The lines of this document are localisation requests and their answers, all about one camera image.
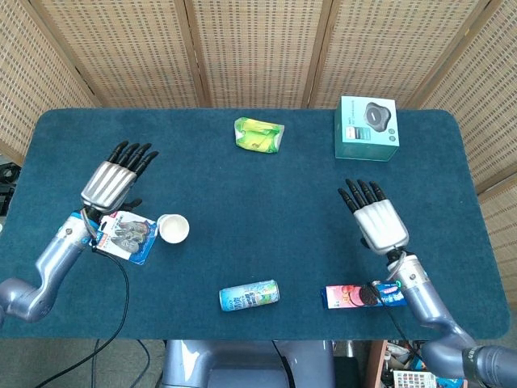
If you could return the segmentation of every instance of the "floor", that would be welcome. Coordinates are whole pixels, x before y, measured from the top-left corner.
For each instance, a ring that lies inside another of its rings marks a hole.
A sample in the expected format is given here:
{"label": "floor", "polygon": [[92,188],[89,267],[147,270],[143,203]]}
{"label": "floor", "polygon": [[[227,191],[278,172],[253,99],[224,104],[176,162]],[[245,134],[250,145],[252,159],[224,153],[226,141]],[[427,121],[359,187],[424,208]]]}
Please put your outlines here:
{"label": "floor", "polygon": [[[151,363],[138,387],[154,388],[162,371],[164,344],[160,340],[145,340]],[[517,350],[517,311],[512,313],[510,332],[486,344],[504,344]],[[28,388],[73,364],[92,352],[92,339],[0,339],[0,388]],[[368,343],[360,341],[355,350],[364,380],[368,358]],[[338,344],[336,352],[343,353]],[[138,342],[130,339],[115,340],[97,359],[96,386],[98,388],[127,388],[145,367],[145,352]],[[91,387],[91,363],[60,377],[48,387]]]}

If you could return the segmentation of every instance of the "cardboard box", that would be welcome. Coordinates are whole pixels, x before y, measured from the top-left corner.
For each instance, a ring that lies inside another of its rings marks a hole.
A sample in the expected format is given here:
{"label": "cardboard box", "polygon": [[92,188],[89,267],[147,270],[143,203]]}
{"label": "cardboard box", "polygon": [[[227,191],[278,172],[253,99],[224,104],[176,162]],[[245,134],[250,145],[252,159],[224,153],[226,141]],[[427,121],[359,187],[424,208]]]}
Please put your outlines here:
{"label": "cardboard box", "polygon": [[342,96],[334,114],[336,158],[387,162],[399,146],[392,99]]}

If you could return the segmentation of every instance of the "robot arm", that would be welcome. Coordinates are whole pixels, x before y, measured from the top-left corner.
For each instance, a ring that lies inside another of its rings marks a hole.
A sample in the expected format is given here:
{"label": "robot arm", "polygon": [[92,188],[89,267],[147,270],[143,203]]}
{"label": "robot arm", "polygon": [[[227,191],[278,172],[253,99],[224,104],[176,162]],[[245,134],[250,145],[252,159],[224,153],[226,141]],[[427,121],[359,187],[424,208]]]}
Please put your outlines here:
{"label": "robot arm", "polygon": [[32,323],[48,314],[61,282],[95,236],[102,215],[113,213],[123,205],[138,176],[158,155],[154,151],[143,157],[150,144],[144,144],[136,152],[138,144],[124,150],[127,144],[127,141],[120,143],[101,163],[82,190],[84,208],[68,217],[36,261],[40,287],[15,277],[0,283],[0,327],[6,315]]}
{"label": "robot arm", "polygon": [[499,346],[478,347],[451,316],[415,254],[406,251],[409,234],[390,200],[371,182],[372,190],[358,181],[361,191],[347,179],[354,199],[340,188],[339,194],[363,233],[364,243],[378,255],[387,255],[389,279],[401,287],[415,318],[442,337],[422,347],[427,368],[440,377],[466,377],[481,386],[517,385],[517,352]]}

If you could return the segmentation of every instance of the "electrical wire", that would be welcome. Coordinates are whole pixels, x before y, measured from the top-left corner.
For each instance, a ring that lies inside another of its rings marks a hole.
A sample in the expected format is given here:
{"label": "electrical wire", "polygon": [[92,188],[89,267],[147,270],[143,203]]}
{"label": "electrical wire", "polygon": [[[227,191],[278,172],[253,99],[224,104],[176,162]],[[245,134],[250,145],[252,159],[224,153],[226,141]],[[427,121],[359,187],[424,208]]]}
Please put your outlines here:
{"label": "electrical wire", "polygon": [[144,370],[142,370],[140,372],[140,374],[138,375],[137,379],[132,383],[132,385],[129,388],[135,388],[135,386],[137,386],[138,382],[144,377],[145,372],[147,372],[147,369],[149,369],[149,365],[151,364],[151,356],[149,354],[149,351],[145,347],[144,343],[142,341],[140,341],[139,339],[137,339],[137,342],[144,349],[145,355],[147,356],[147,364],[145,364]]}
{"label": "electrical wire", "polygon": [[272,340],[271,342],[273,343],[273,346],[275,347],[278,357],[280,357],[280,360],[282,361],[282,365],[284,366],[285,373],[288,375],[289,388],[296,388],[296,384],[294,382],[294,376],[292,376],[291,366],[288,363],[287,357],[282,356],[282,353],[280,353],[280,350],[278,350],[278,348],[276,347],[274,340]]}
{"label": "electrical wire", "polygon": [[97,350],[92,352],[90,355],[84,357],[79,362],[73,364],[69,368],[64,369],[64,370],[60,371],[59,373],[56,373],[53,376],[49,377],[48,379],[46,379],[45,381],[41,382],[40,384],[38,384],[34,388],[41,388],[42,386],[46,386],[51,381],[56,380],[57,378],[63,376],[64,374],[67,374],[71,370],[76,369],[78,366],[84,364],[88,360],[91,360],[93,357],[95,357],[97,354],[99,354],[102,350],[104,350],[105,347],[108,346],[115,339],[115,337],[118,336],[118,334],[122,330],[122,327],[124,326],[124,322],[126,320],[126,316],[128,315],[128,306],[129,306],[129,279],[128,279],[128,274],[126,273],[126,270],[124,269],[122,264],[119,263],[119,261],[114,256],[112,256],[112,255],[110,255],[108,253],[105,253],[105,252],[96,251],[95,249],[94,249],[94,252],[98,253],[98,254],[100,254],[102,256],[105,256],[108,259],[110,259],[113,263],[116,264],[116,266],[120,269],[120,271],[124,275],[124,281],[125,281],[125,284],[126,284],[126,298],[125,298],[125,302],[124,302],[124,312],[122,313],[122,319],[120,320],[119,327],[116,329],[115,333],[113,333],[113,335],[110,337],[110,339],[108,341],[106,341],[102,346],[100,346]]}
{"label": "electrical wire", "polygon": [[[95,341],[95,347],[94,352],[97,350],[97,347],[99,346],[100,339],[97,339]],[[91,388],[95,388],[95,367],[97,366],[97,356],[93,356],[91,359]]]}
{"label": "electrical wire", "polygon": [[380,297],[380,293],[379,293],[379,290],[376,288],[375,285],[373,285],[372,283],[368,283],[368,287],[370,288],[370,291],[372,291],[373,295],[376,296],[376,298],[380,301],[380,303],[382,303],[382,306],[384,307],[384,311],[389,315],[389,317],[391,318],[391,322],[393,322],[393,325],[395,326],[395,328],[397,329],[398,331],[398,334],[402,337],[402,339],[407,342],[408,346],[410,347],[410,352],[413,354],[413,356],[417,357],[421,362],[423,362],[422,360],[422,357],[418,354],[418,352],[413,348],[413,346],[411,345],[411,342],[407,339],[406,337],[406,334],[404,334],[404,331],[402,330],[402,328],[400,327],[400,325],[398,324],[397,320],[395,319],[395,317],[393,316],[392,312],[391,312],[391,309],[389,308],[389,306],[386,305],[385,301],[382,300],[382,297]]}

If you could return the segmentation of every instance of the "wicker screen panel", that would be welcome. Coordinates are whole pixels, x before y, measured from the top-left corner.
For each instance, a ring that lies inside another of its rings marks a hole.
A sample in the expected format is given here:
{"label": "wicker screen panel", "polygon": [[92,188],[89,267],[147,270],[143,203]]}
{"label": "wicker screen panel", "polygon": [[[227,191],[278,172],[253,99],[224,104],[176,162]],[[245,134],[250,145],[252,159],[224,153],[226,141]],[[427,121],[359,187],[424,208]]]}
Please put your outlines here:
{"label": "wicker screen panel", "polygon": [[340,95],[395,99],[404,107],[477,1],[343,1],[310,106]]}
{"label": "wicker screen panel", "polygon": [[499,273],[510,303],[517,303],[517,182],[481,203]]}
{"label": "wicker screen panel", "polygon": [[36,3],[103,105],[197,105],[173,0]]}
{"label": "wicker screen panel", "polygon": [[322,0],[194,0],[216,107],[300,108]]}
{"label": "wicker screen panel", "polygon": [[22,164],[43,112],[94,101],[19,0],[0,2],[0,47],[2,152]]}
{"label": "wicker screen panel", "polygon": [[424,103],[458,120],[474,182],[517,163],[517,1],[503,0]]}

